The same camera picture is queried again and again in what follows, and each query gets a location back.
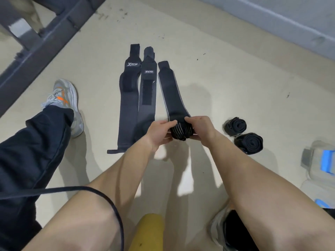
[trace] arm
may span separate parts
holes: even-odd
[[[155,121],[145,136],[132,145],[109,169],[88,186],[106,194],[125,218],[149,159],[172,140],[168,130],[177,121]],[[119,230],[110,205],[100,196],[79,191],[32,239],[23,251],[106,251]]]
[[[334,250],[335,220],[303,192],[244,154],[207,116],[185,118],[210,149],[234,207],[260,250]]]

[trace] gray wall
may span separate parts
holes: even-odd
[[[335,60],[335,0],[202,0]]]

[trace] black strap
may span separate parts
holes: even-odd
[[[230,136],[242,134],[247,129],[245,120],[238,117],[232,118],[224,125],[224,131]]]
[[[20,190],[18,192],[0,192],[0,200],[6,200],[6,199],[14,199],[14,198],[22,198],[22,197],[32,197],[32,196],[38,196],[42,194],[52,194],[52,193],[59,193],[59,192],[69,192],[69,191],[79,191],[79,190],[85,190],[92,192],[94,194],[97,194],[101,196],[103,199],[105,199],[112,207],[115,216],[120,224],[120,232],[121,232],[121,251],[124,250],[124,230],[123,230],[123,223],[121,216],[116,209],[115,204],[113,201],[106,196],[103,192],[100,192],[99,190],[96,190],[91,187],[86,186],[71,186],[71,187],[58,187],[58,188],[40,188],[40,189],[25,189]]]
[[[236,137],[234,144],[245,154],[252,155],[263,149],[263,138],[255,133],[248,133]]]
[[[125,62],[124,72],[120,76],[120,120],[118,149],[107,150],[108,154],[125,152],[133,145],[137,123],[138,77],[141,72],[140,44],[130,45],[130,56]]]
[[[140,98],[137,113],[135,140],[144,136],[155,121],[156,112],[157,63],[151,46],[145,48],[141,65]]]
[[[174,139],[185,141],[194,133],[192,125],[184,120],[184,117],[190,117],[190,114],[184,106],[176,78],[169,63],[167,61],[160,62],[158,67],[160,69],[158,73],[159,82],[169,121],[178,121],[177,125],[171,128],[171,135]]]

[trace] white sticker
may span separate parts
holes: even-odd
[[[25,21],[23,18],[20,18],[15,23],[11,24],[9,26],[9,30],[16,36],[21,37],[23,34],[28,32],[29,30],[32,30],[30,25]]]

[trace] sneaker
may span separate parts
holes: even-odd
[[[219,247],[223,247],[224,251],[237,251],[236,249],[227,246],[224,237],[224,222],[231,210],[232,203],[228,202],[226,207],[219,211],[208,225],[208,234],[212,241]]]
[[[84,122],[78,111],[78,93],[70,81],[59,79],[55,82],[54,91],[48,95],[47,101],[42,104],[42,109],[48,105],[70,108],[74,111],[74,119],[71,125],[72,138],[79,136],[84,131]]]

